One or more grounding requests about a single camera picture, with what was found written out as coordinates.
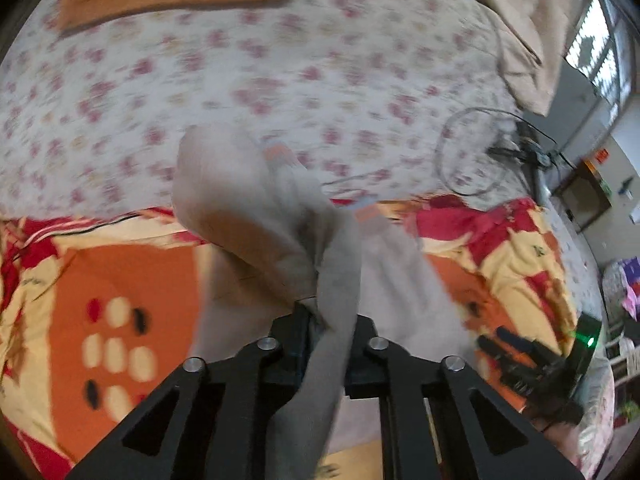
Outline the beige jacket with striped cuffs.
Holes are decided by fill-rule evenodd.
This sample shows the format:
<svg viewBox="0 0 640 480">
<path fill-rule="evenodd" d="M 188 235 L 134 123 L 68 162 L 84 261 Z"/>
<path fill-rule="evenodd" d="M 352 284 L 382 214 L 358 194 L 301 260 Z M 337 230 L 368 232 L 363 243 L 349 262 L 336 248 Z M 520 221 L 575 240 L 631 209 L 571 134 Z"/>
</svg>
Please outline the beige jacket with striped cuffs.
<svg viewBox="0 0 640 480">
<path fill-rule="evenodd" d="M 214 248 L 194 356 L 234 356 L 294 304 L 311 310 L 303 385 L 269 425 L 269 478 L 309 479 L 323 454 L 380 433 L 374 402 L 349 401 L 342 386 L 358 315 L 413 356 L 474 360 L 459 308 L 416 238 L 374 207 L 332 204 L 286 146 L 192 128 L 180 141 L 172 203 Z"/>
</svg>

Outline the black tripod stand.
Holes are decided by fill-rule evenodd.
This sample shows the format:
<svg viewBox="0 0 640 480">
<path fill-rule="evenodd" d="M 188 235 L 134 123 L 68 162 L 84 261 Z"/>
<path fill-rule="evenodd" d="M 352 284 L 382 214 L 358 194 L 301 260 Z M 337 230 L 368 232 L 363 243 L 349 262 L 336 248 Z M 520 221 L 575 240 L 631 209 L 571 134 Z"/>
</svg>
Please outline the black tripod stand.
<svg viewBox="0 0 640 480">
<path fill-rule="evenodd" d="M 500 162 L 518 162 L 528 184 L 530 197 L 542 207 L 548 203 L 550 196 L 546 172 L 555 165 L 560 153 L 546 151 L 539 143 L 542 131 L 525 119 L 518 119 L 515 128 L 514 140 L 504 136 L 492 144 L 486 153 Z"/>
</svg>

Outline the orange red cartoon blanket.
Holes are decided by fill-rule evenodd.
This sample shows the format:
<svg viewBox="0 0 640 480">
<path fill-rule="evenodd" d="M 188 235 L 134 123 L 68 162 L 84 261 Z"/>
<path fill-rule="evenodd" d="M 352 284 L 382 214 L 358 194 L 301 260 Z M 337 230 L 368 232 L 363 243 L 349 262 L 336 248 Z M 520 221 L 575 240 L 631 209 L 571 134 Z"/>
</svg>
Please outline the orange red cartoon blanket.
<svg viewBox="0 0 640 480">
<path fill-rule="evenodd" d="M 415 242 L 445 285 L 462 344 L 506 327 L 567 354 L 577 310 L 558 241 L 528 198 L 488 211 L 451 195 L 354 210 L 374 260 L 413 264 Z M 113 220 L 19 218 L 1 225 L 1 411 L 6 443 L 62 479 L 186 357 L 219 274 L 216 247 L 163 208 Z"/>
</svg>

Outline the beige curtain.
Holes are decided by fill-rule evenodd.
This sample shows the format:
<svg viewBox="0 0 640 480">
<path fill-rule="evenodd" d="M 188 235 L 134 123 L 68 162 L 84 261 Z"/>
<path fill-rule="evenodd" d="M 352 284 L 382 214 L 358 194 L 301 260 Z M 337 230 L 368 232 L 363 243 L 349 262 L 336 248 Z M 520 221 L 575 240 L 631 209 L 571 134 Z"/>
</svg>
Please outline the beige curtain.
<svg viewBox="0 0 640 480">
<path fill-rule="evenodd" d="M 501 73 L 518 106 L 547 115 L 558 88 L 572 0 L 477 0 L 496 26 Z"/>
</svg>

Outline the floral white quilt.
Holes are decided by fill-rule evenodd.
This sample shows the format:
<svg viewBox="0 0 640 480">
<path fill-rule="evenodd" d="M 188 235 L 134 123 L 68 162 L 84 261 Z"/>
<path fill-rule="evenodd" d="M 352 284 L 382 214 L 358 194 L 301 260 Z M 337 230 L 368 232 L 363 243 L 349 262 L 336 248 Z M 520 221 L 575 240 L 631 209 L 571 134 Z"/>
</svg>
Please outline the floral white quilt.
<svg viewBox="0 0 640 480">
<path fill-rule="evenodd" d="M 516 109 L 475 0 L 290 0 L 171 10 L 63 36 L 41 0 L 1 65 L 1 212 L 170 202 L 178 144 L 223 128 L 287 145 L 336 198 L 522 196 L 486 155 Z"/>
</svg>

